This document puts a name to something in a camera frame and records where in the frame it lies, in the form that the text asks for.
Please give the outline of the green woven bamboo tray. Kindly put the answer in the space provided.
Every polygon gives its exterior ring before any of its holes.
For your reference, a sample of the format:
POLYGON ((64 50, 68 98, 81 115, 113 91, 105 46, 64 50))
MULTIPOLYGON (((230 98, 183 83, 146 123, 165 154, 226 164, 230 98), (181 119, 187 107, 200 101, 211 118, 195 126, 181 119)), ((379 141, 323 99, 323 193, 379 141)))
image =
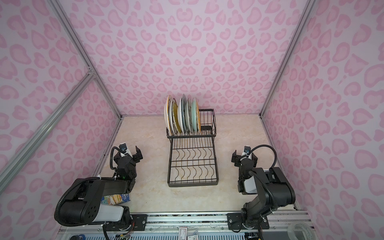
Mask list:
POLYGON ((177 135, 177 134, 181 133, 182 130, 181 130, 180 123, 179 123, 178 105, 177 105, 175 98, 173 98, 172 110, 173 110, 174 126, 176 127, 176 132, 177 132, 176 135, 177 135))

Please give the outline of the black wire dish rack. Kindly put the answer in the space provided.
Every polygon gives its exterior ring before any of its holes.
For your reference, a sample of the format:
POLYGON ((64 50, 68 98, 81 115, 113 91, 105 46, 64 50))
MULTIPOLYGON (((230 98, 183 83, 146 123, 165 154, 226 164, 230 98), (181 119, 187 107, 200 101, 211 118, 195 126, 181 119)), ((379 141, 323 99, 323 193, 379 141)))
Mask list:
POLYGON ((217 133, 213 109, 200 109, 201 131, 171 135, 167 183, 171 188, 215 186, 219 182, 215 149, 217 133))

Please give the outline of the star plate yellow rim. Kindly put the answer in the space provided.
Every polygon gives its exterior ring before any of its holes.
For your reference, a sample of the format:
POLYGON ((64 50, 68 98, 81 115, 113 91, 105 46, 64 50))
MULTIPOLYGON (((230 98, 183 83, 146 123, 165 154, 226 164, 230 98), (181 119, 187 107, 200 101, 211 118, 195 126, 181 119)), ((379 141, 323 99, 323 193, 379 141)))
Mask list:
POLYGON ((171 129, 170 121, 169 121, 169 103, 170 103, 170 98, 171 98, 171 96, 168 95, 167 99, 166 99, 165 106, 164 106, 164 118, 165 118, 166 128, 167 128, 167 130, 169 132, 169 135, 172 134, 172 129, 171 129))

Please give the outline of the white plate small drawings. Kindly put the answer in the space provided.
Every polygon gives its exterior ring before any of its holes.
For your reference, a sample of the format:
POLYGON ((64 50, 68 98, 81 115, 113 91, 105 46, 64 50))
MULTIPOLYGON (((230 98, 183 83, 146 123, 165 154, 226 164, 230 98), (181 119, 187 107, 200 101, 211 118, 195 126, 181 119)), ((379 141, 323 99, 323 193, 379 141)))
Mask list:
POLYGON ((187 117, 187 124, 189 128, 189 133, 193 132, 192 122, 191 122, 191 110, 190 110, 190 103, 189 99, 187 99, 186 102, 186 117, 187 117))

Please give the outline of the pale blue flower plate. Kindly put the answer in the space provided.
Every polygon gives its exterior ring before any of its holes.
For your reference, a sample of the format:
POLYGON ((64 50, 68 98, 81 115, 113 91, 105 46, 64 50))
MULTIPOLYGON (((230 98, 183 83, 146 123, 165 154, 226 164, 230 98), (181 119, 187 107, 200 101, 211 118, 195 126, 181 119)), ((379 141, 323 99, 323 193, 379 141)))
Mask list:
POLYGON ((191 104, 191 111, 192 111, 192 126, 194 132, 198 131, 198 126, 197 126, 197 112, 196 112, 196 99, 193 98, 192 104, 191 104))

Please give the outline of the grey blue plate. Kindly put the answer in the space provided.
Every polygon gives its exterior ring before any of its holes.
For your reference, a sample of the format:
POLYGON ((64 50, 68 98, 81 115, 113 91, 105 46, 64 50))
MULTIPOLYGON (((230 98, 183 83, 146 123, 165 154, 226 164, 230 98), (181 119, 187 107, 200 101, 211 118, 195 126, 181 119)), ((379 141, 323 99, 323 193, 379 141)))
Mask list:
POLYGON ((185 103, 186 103, 186 95, 183 94, 183 96, 181 98, 181 116, 182 116, 182 124, 183 124, 184 133, 187 134, 189 132, 189 129, 188 129, 187 120, 186 120, 185 103))

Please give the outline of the white plate orange sunburst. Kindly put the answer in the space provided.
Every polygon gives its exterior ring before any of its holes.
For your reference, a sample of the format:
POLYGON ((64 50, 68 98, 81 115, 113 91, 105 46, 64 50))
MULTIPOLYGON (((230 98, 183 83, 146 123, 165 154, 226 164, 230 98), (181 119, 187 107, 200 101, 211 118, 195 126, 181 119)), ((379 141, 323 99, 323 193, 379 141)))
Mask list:
POLYGON ((171 132, 172 132, 172 135, 174 136, 177 132, 176 132, 176 127, 174 126, 174 119, 173 119, 173 110, 172 110, 172 107, 173 107, 173 98, 170 98, 170 100, 169 100, 168 114, 169 114, 169 122, 170 122, 171 132))

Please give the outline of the orange woven tray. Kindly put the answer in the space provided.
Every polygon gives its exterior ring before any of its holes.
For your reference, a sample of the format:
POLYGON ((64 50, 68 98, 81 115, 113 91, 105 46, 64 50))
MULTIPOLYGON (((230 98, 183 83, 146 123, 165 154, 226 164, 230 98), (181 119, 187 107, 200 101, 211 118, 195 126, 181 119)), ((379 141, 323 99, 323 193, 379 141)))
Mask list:
POLYGON ((201 132, 201 116, 200 116, 200 110, 199 110, 199 105, 197 100, 196 100, 196 119, 197 119, 198 132, 201 132))

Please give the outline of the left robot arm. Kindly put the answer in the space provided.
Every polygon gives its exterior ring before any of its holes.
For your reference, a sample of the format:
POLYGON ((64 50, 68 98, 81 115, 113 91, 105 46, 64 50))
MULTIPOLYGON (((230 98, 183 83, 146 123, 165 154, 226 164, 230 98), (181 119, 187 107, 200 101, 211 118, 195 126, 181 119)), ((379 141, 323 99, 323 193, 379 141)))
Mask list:
POLYGON ((110 168, 114 175, 79 178, 59 199, 55 220, 65 227, 107 224, 113 229, 127 229, 133 225, 128 207, 104 205, 105 196, 129 194, 136 183, 136 166, 143 159, 142 152, 130 153, 126 144, 112 147, 110 168))

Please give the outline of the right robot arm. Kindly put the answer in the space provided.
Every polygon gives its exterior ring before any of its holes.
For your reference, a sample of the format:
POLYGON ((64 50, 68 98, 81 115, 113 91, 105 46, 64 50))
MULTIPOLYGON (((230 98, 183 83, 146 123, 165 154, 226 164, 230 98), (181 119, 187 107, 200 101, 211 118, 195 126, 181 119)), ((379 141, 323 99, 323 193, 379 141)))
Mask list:
POLYGON ((239 213, 227 214, 228 227, 236 233, 245 229, 269 229, 267 216, 296 201, 295 191, 282 170, 279 167, 257 168, 257 160, 250 150, 242 156, 237 152, 232 155, 231 162, 239 168, 239 193, 256 196, 245 203, 239 213))

